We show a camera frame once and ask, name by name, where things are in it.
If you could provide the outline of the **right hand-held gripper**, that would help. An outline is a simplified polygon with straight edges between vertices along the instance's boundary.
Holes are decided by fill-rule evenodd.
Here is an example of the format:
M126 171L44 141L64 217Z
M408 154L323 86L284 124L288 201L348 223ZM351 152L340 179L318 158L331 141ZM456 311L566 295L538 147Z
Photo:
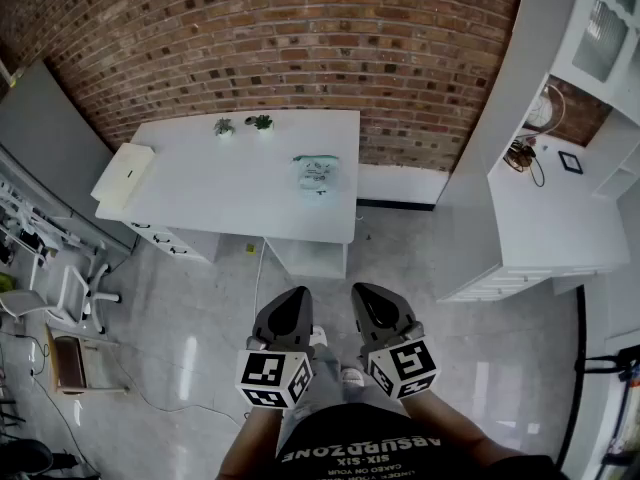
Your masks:
M363 339L359 359L365 372L392 400L431 388L437 366L432 340L408 301L372 283L355 283L351 291L357 326Z

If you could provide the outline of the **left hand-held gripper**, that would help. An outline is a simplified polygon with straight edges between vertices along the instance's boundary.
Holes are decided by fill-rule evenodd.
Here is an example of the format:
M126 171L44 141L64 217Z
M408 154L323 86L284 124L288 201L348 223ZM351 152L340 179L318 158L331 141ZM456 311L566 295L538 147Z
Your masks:
M296 407L313 377L312 330L313 302L307 287L285 291L257 313L252 336L238 352L235 376L235 387L249 405Z

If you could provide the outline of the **light blue printed zipper pouch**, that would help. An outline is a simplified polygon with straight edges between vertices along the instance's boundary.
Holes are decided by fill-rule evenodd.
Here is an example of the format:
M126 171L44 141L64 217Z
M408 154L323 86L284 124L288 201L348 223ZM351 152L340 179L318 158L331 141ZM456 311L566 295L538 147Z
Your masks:
M332 202L350 189L348 174L338 156L298 155L291 163L299 194L313 203Z

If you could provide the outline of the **person's right forearm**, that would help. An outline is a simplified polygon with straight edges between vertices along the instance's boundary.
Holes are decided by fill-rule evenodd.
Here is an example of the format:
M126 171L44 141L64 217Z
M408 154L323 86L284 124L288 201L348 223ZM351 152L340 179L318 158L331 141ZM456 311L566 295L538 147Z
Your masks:
M524 453L499 445L475 423L448 405L431 391L403 398L401 403L414 421L482 467L501 460L524 456Z

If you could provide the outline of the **person's left forearm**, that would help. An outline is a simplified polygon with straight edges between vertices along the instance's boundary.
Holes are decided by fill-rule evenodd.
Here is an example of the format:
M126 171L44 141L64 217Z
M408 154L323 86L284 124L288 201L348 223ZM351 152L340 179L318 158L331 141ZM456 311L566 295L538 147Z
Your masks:
M282 409L254 407L228 450L216 480L259 480L276 457Z

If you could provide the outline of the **light blue jeans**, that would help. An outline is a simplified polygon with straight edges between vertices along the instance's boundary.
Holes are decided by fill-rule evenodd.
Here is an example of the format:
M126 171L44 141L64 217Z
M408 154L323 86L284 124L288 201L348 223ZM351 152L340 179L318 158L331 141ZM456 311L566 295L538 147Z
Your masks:
M308 389L293 410L286 412L281 426L279 445L283 446L295 428L309 416L335 405L346 404L350 409L356 403L365 403L383 410L406 416L402 405L389 399L378 384L356 369L363 377L363 385L344 381L342 373L346 368L324 343L313 345L311 360L314 374Z

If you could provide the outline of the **black printed t-shirt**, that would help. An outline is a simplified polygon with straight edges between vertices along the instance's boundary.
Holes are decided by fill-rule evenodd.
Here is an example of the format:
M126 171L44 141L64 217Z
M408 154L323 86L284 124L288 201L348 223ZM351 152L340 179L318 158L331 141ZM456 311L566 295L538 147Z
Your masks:
M267 480L568 480L543 455L479 466L440 435L398 413L363 403L301 421Z

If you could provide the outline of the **white drawer unit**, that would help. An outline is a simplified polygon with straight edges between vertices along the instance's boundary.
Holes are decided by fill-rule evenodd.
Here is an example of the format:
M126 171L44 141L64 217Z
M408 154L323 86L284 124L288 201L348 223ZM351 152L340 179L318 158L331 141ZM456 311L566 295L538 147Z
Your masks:
M206 264L215 262L221 235L215 232L126 222L141 238L167 255Z

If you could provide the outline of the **white shelf cabinet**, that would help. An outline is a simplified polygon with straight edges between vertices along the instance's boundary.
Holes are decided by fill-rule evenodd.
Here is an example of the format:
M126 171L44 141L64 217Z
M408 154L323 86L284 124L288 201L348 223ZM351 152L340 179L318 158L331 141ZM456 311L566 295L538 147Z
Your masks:
M586 147L525 127L552 79L611 107ZM520 173L503 156L535 137ZM563 168L576 155L584 173ZM496 301L629 259L617 199L640 180L640 0L521 0L486 106L436 205L434 293Z

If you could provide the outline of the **black metal rack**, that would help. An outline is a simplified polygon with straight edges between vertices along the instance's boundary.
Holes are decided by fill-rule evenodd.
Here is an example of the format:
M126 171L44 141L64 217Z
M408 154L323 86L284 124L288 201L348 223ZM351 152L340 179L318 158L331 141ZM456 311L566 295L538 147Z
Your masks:
M578 351L567 430L556 461L570 480L601 480L603 463L619 433L627 402L618 354L640 346L640 327L612 329L607 282L592 279L576 288Z

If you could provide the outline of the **white office chair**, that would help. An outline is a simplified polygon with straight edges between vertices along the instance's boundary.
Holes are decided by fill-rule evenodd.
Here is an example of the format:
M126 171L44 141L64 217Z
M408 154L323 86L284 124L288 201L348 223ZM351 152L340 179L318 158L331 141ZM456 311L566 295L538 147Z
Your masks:
M58 278L59 286L53 284L57 296L47 301L35 290L11 290L0 293L0 309L19 321L27 314L43 312L54 322L75 328L91 318L96 331L105 335L107 329L97 312L98 302L120 304L122 296L102 292L102 278L111 272L110 265L103 263L93 276L84 276L75 265L66 265Z

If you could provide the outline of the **cream flat box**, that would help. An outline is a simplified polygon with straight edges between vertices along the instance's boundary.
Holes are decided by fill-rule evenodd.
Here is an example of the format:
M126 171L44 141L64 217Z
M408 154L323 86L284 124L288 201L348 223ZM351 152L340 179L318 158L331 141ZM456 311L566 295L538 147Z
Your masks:
M122 144L91 192L99 207L109 212L123 210L154 156L149 146Z

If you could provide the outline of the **cluttered white rack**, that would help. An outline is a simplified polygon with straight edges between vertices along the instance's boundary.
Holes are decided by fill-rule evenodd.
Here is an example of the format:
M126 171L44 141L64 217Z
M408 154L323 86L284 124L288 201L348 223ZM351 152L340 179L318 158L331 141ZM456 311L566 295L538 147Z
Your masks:
M30 186L0 165L0 232L34 254L62 250L81 254L96 267L107 260L107 244L86 219Z

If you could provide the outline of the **white round hoop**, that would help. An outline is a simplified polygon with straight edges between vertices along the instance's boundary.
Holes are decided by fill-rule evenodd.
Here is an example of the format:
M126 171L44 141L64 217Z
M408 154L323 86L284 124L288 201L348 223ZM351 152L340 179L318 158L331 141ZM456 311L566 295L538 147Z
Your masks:
M550 133L563 121L566 102L561 91L552 84L545 84L534 98L525 127L540 133Z

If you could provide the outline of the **grey partition panel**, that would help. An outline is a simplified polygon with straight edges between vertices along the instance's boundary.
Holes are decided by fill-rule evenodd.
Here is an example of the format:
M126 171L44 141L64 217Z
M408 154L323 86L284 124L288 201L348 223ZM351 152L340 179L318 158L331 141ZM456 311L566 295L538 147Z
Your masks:
M112 157L43 62L0 99L0 175L59 228L128 254L137 234L98 218L91 196Z

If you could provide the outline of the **wooden frame stand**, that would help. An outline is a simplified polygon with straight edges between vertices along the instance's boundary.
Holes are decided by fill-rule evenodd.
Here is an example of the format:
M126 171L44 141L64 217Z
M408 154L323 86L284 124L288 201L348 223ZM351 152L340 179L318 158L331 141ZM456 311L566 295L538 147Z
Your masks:
M99 337L88 337L77 333L45 325L47 344L50 352L52 389L67 396L85 394L127 394L126 385L94 387L91 384L85 358L87 350L99 352L107 348L109 352L120 344Z

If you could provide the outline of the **black picture frame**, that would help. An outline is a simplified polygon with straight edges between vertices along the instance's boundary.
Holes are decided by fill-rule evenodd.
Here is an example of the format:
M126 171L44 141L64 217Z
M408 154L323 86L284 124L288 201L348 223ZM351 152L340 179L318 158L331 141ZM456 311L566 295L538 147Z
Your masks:
M572 153L559 151L559 158L563 168L571 173L582 175L584 173L578 157Z

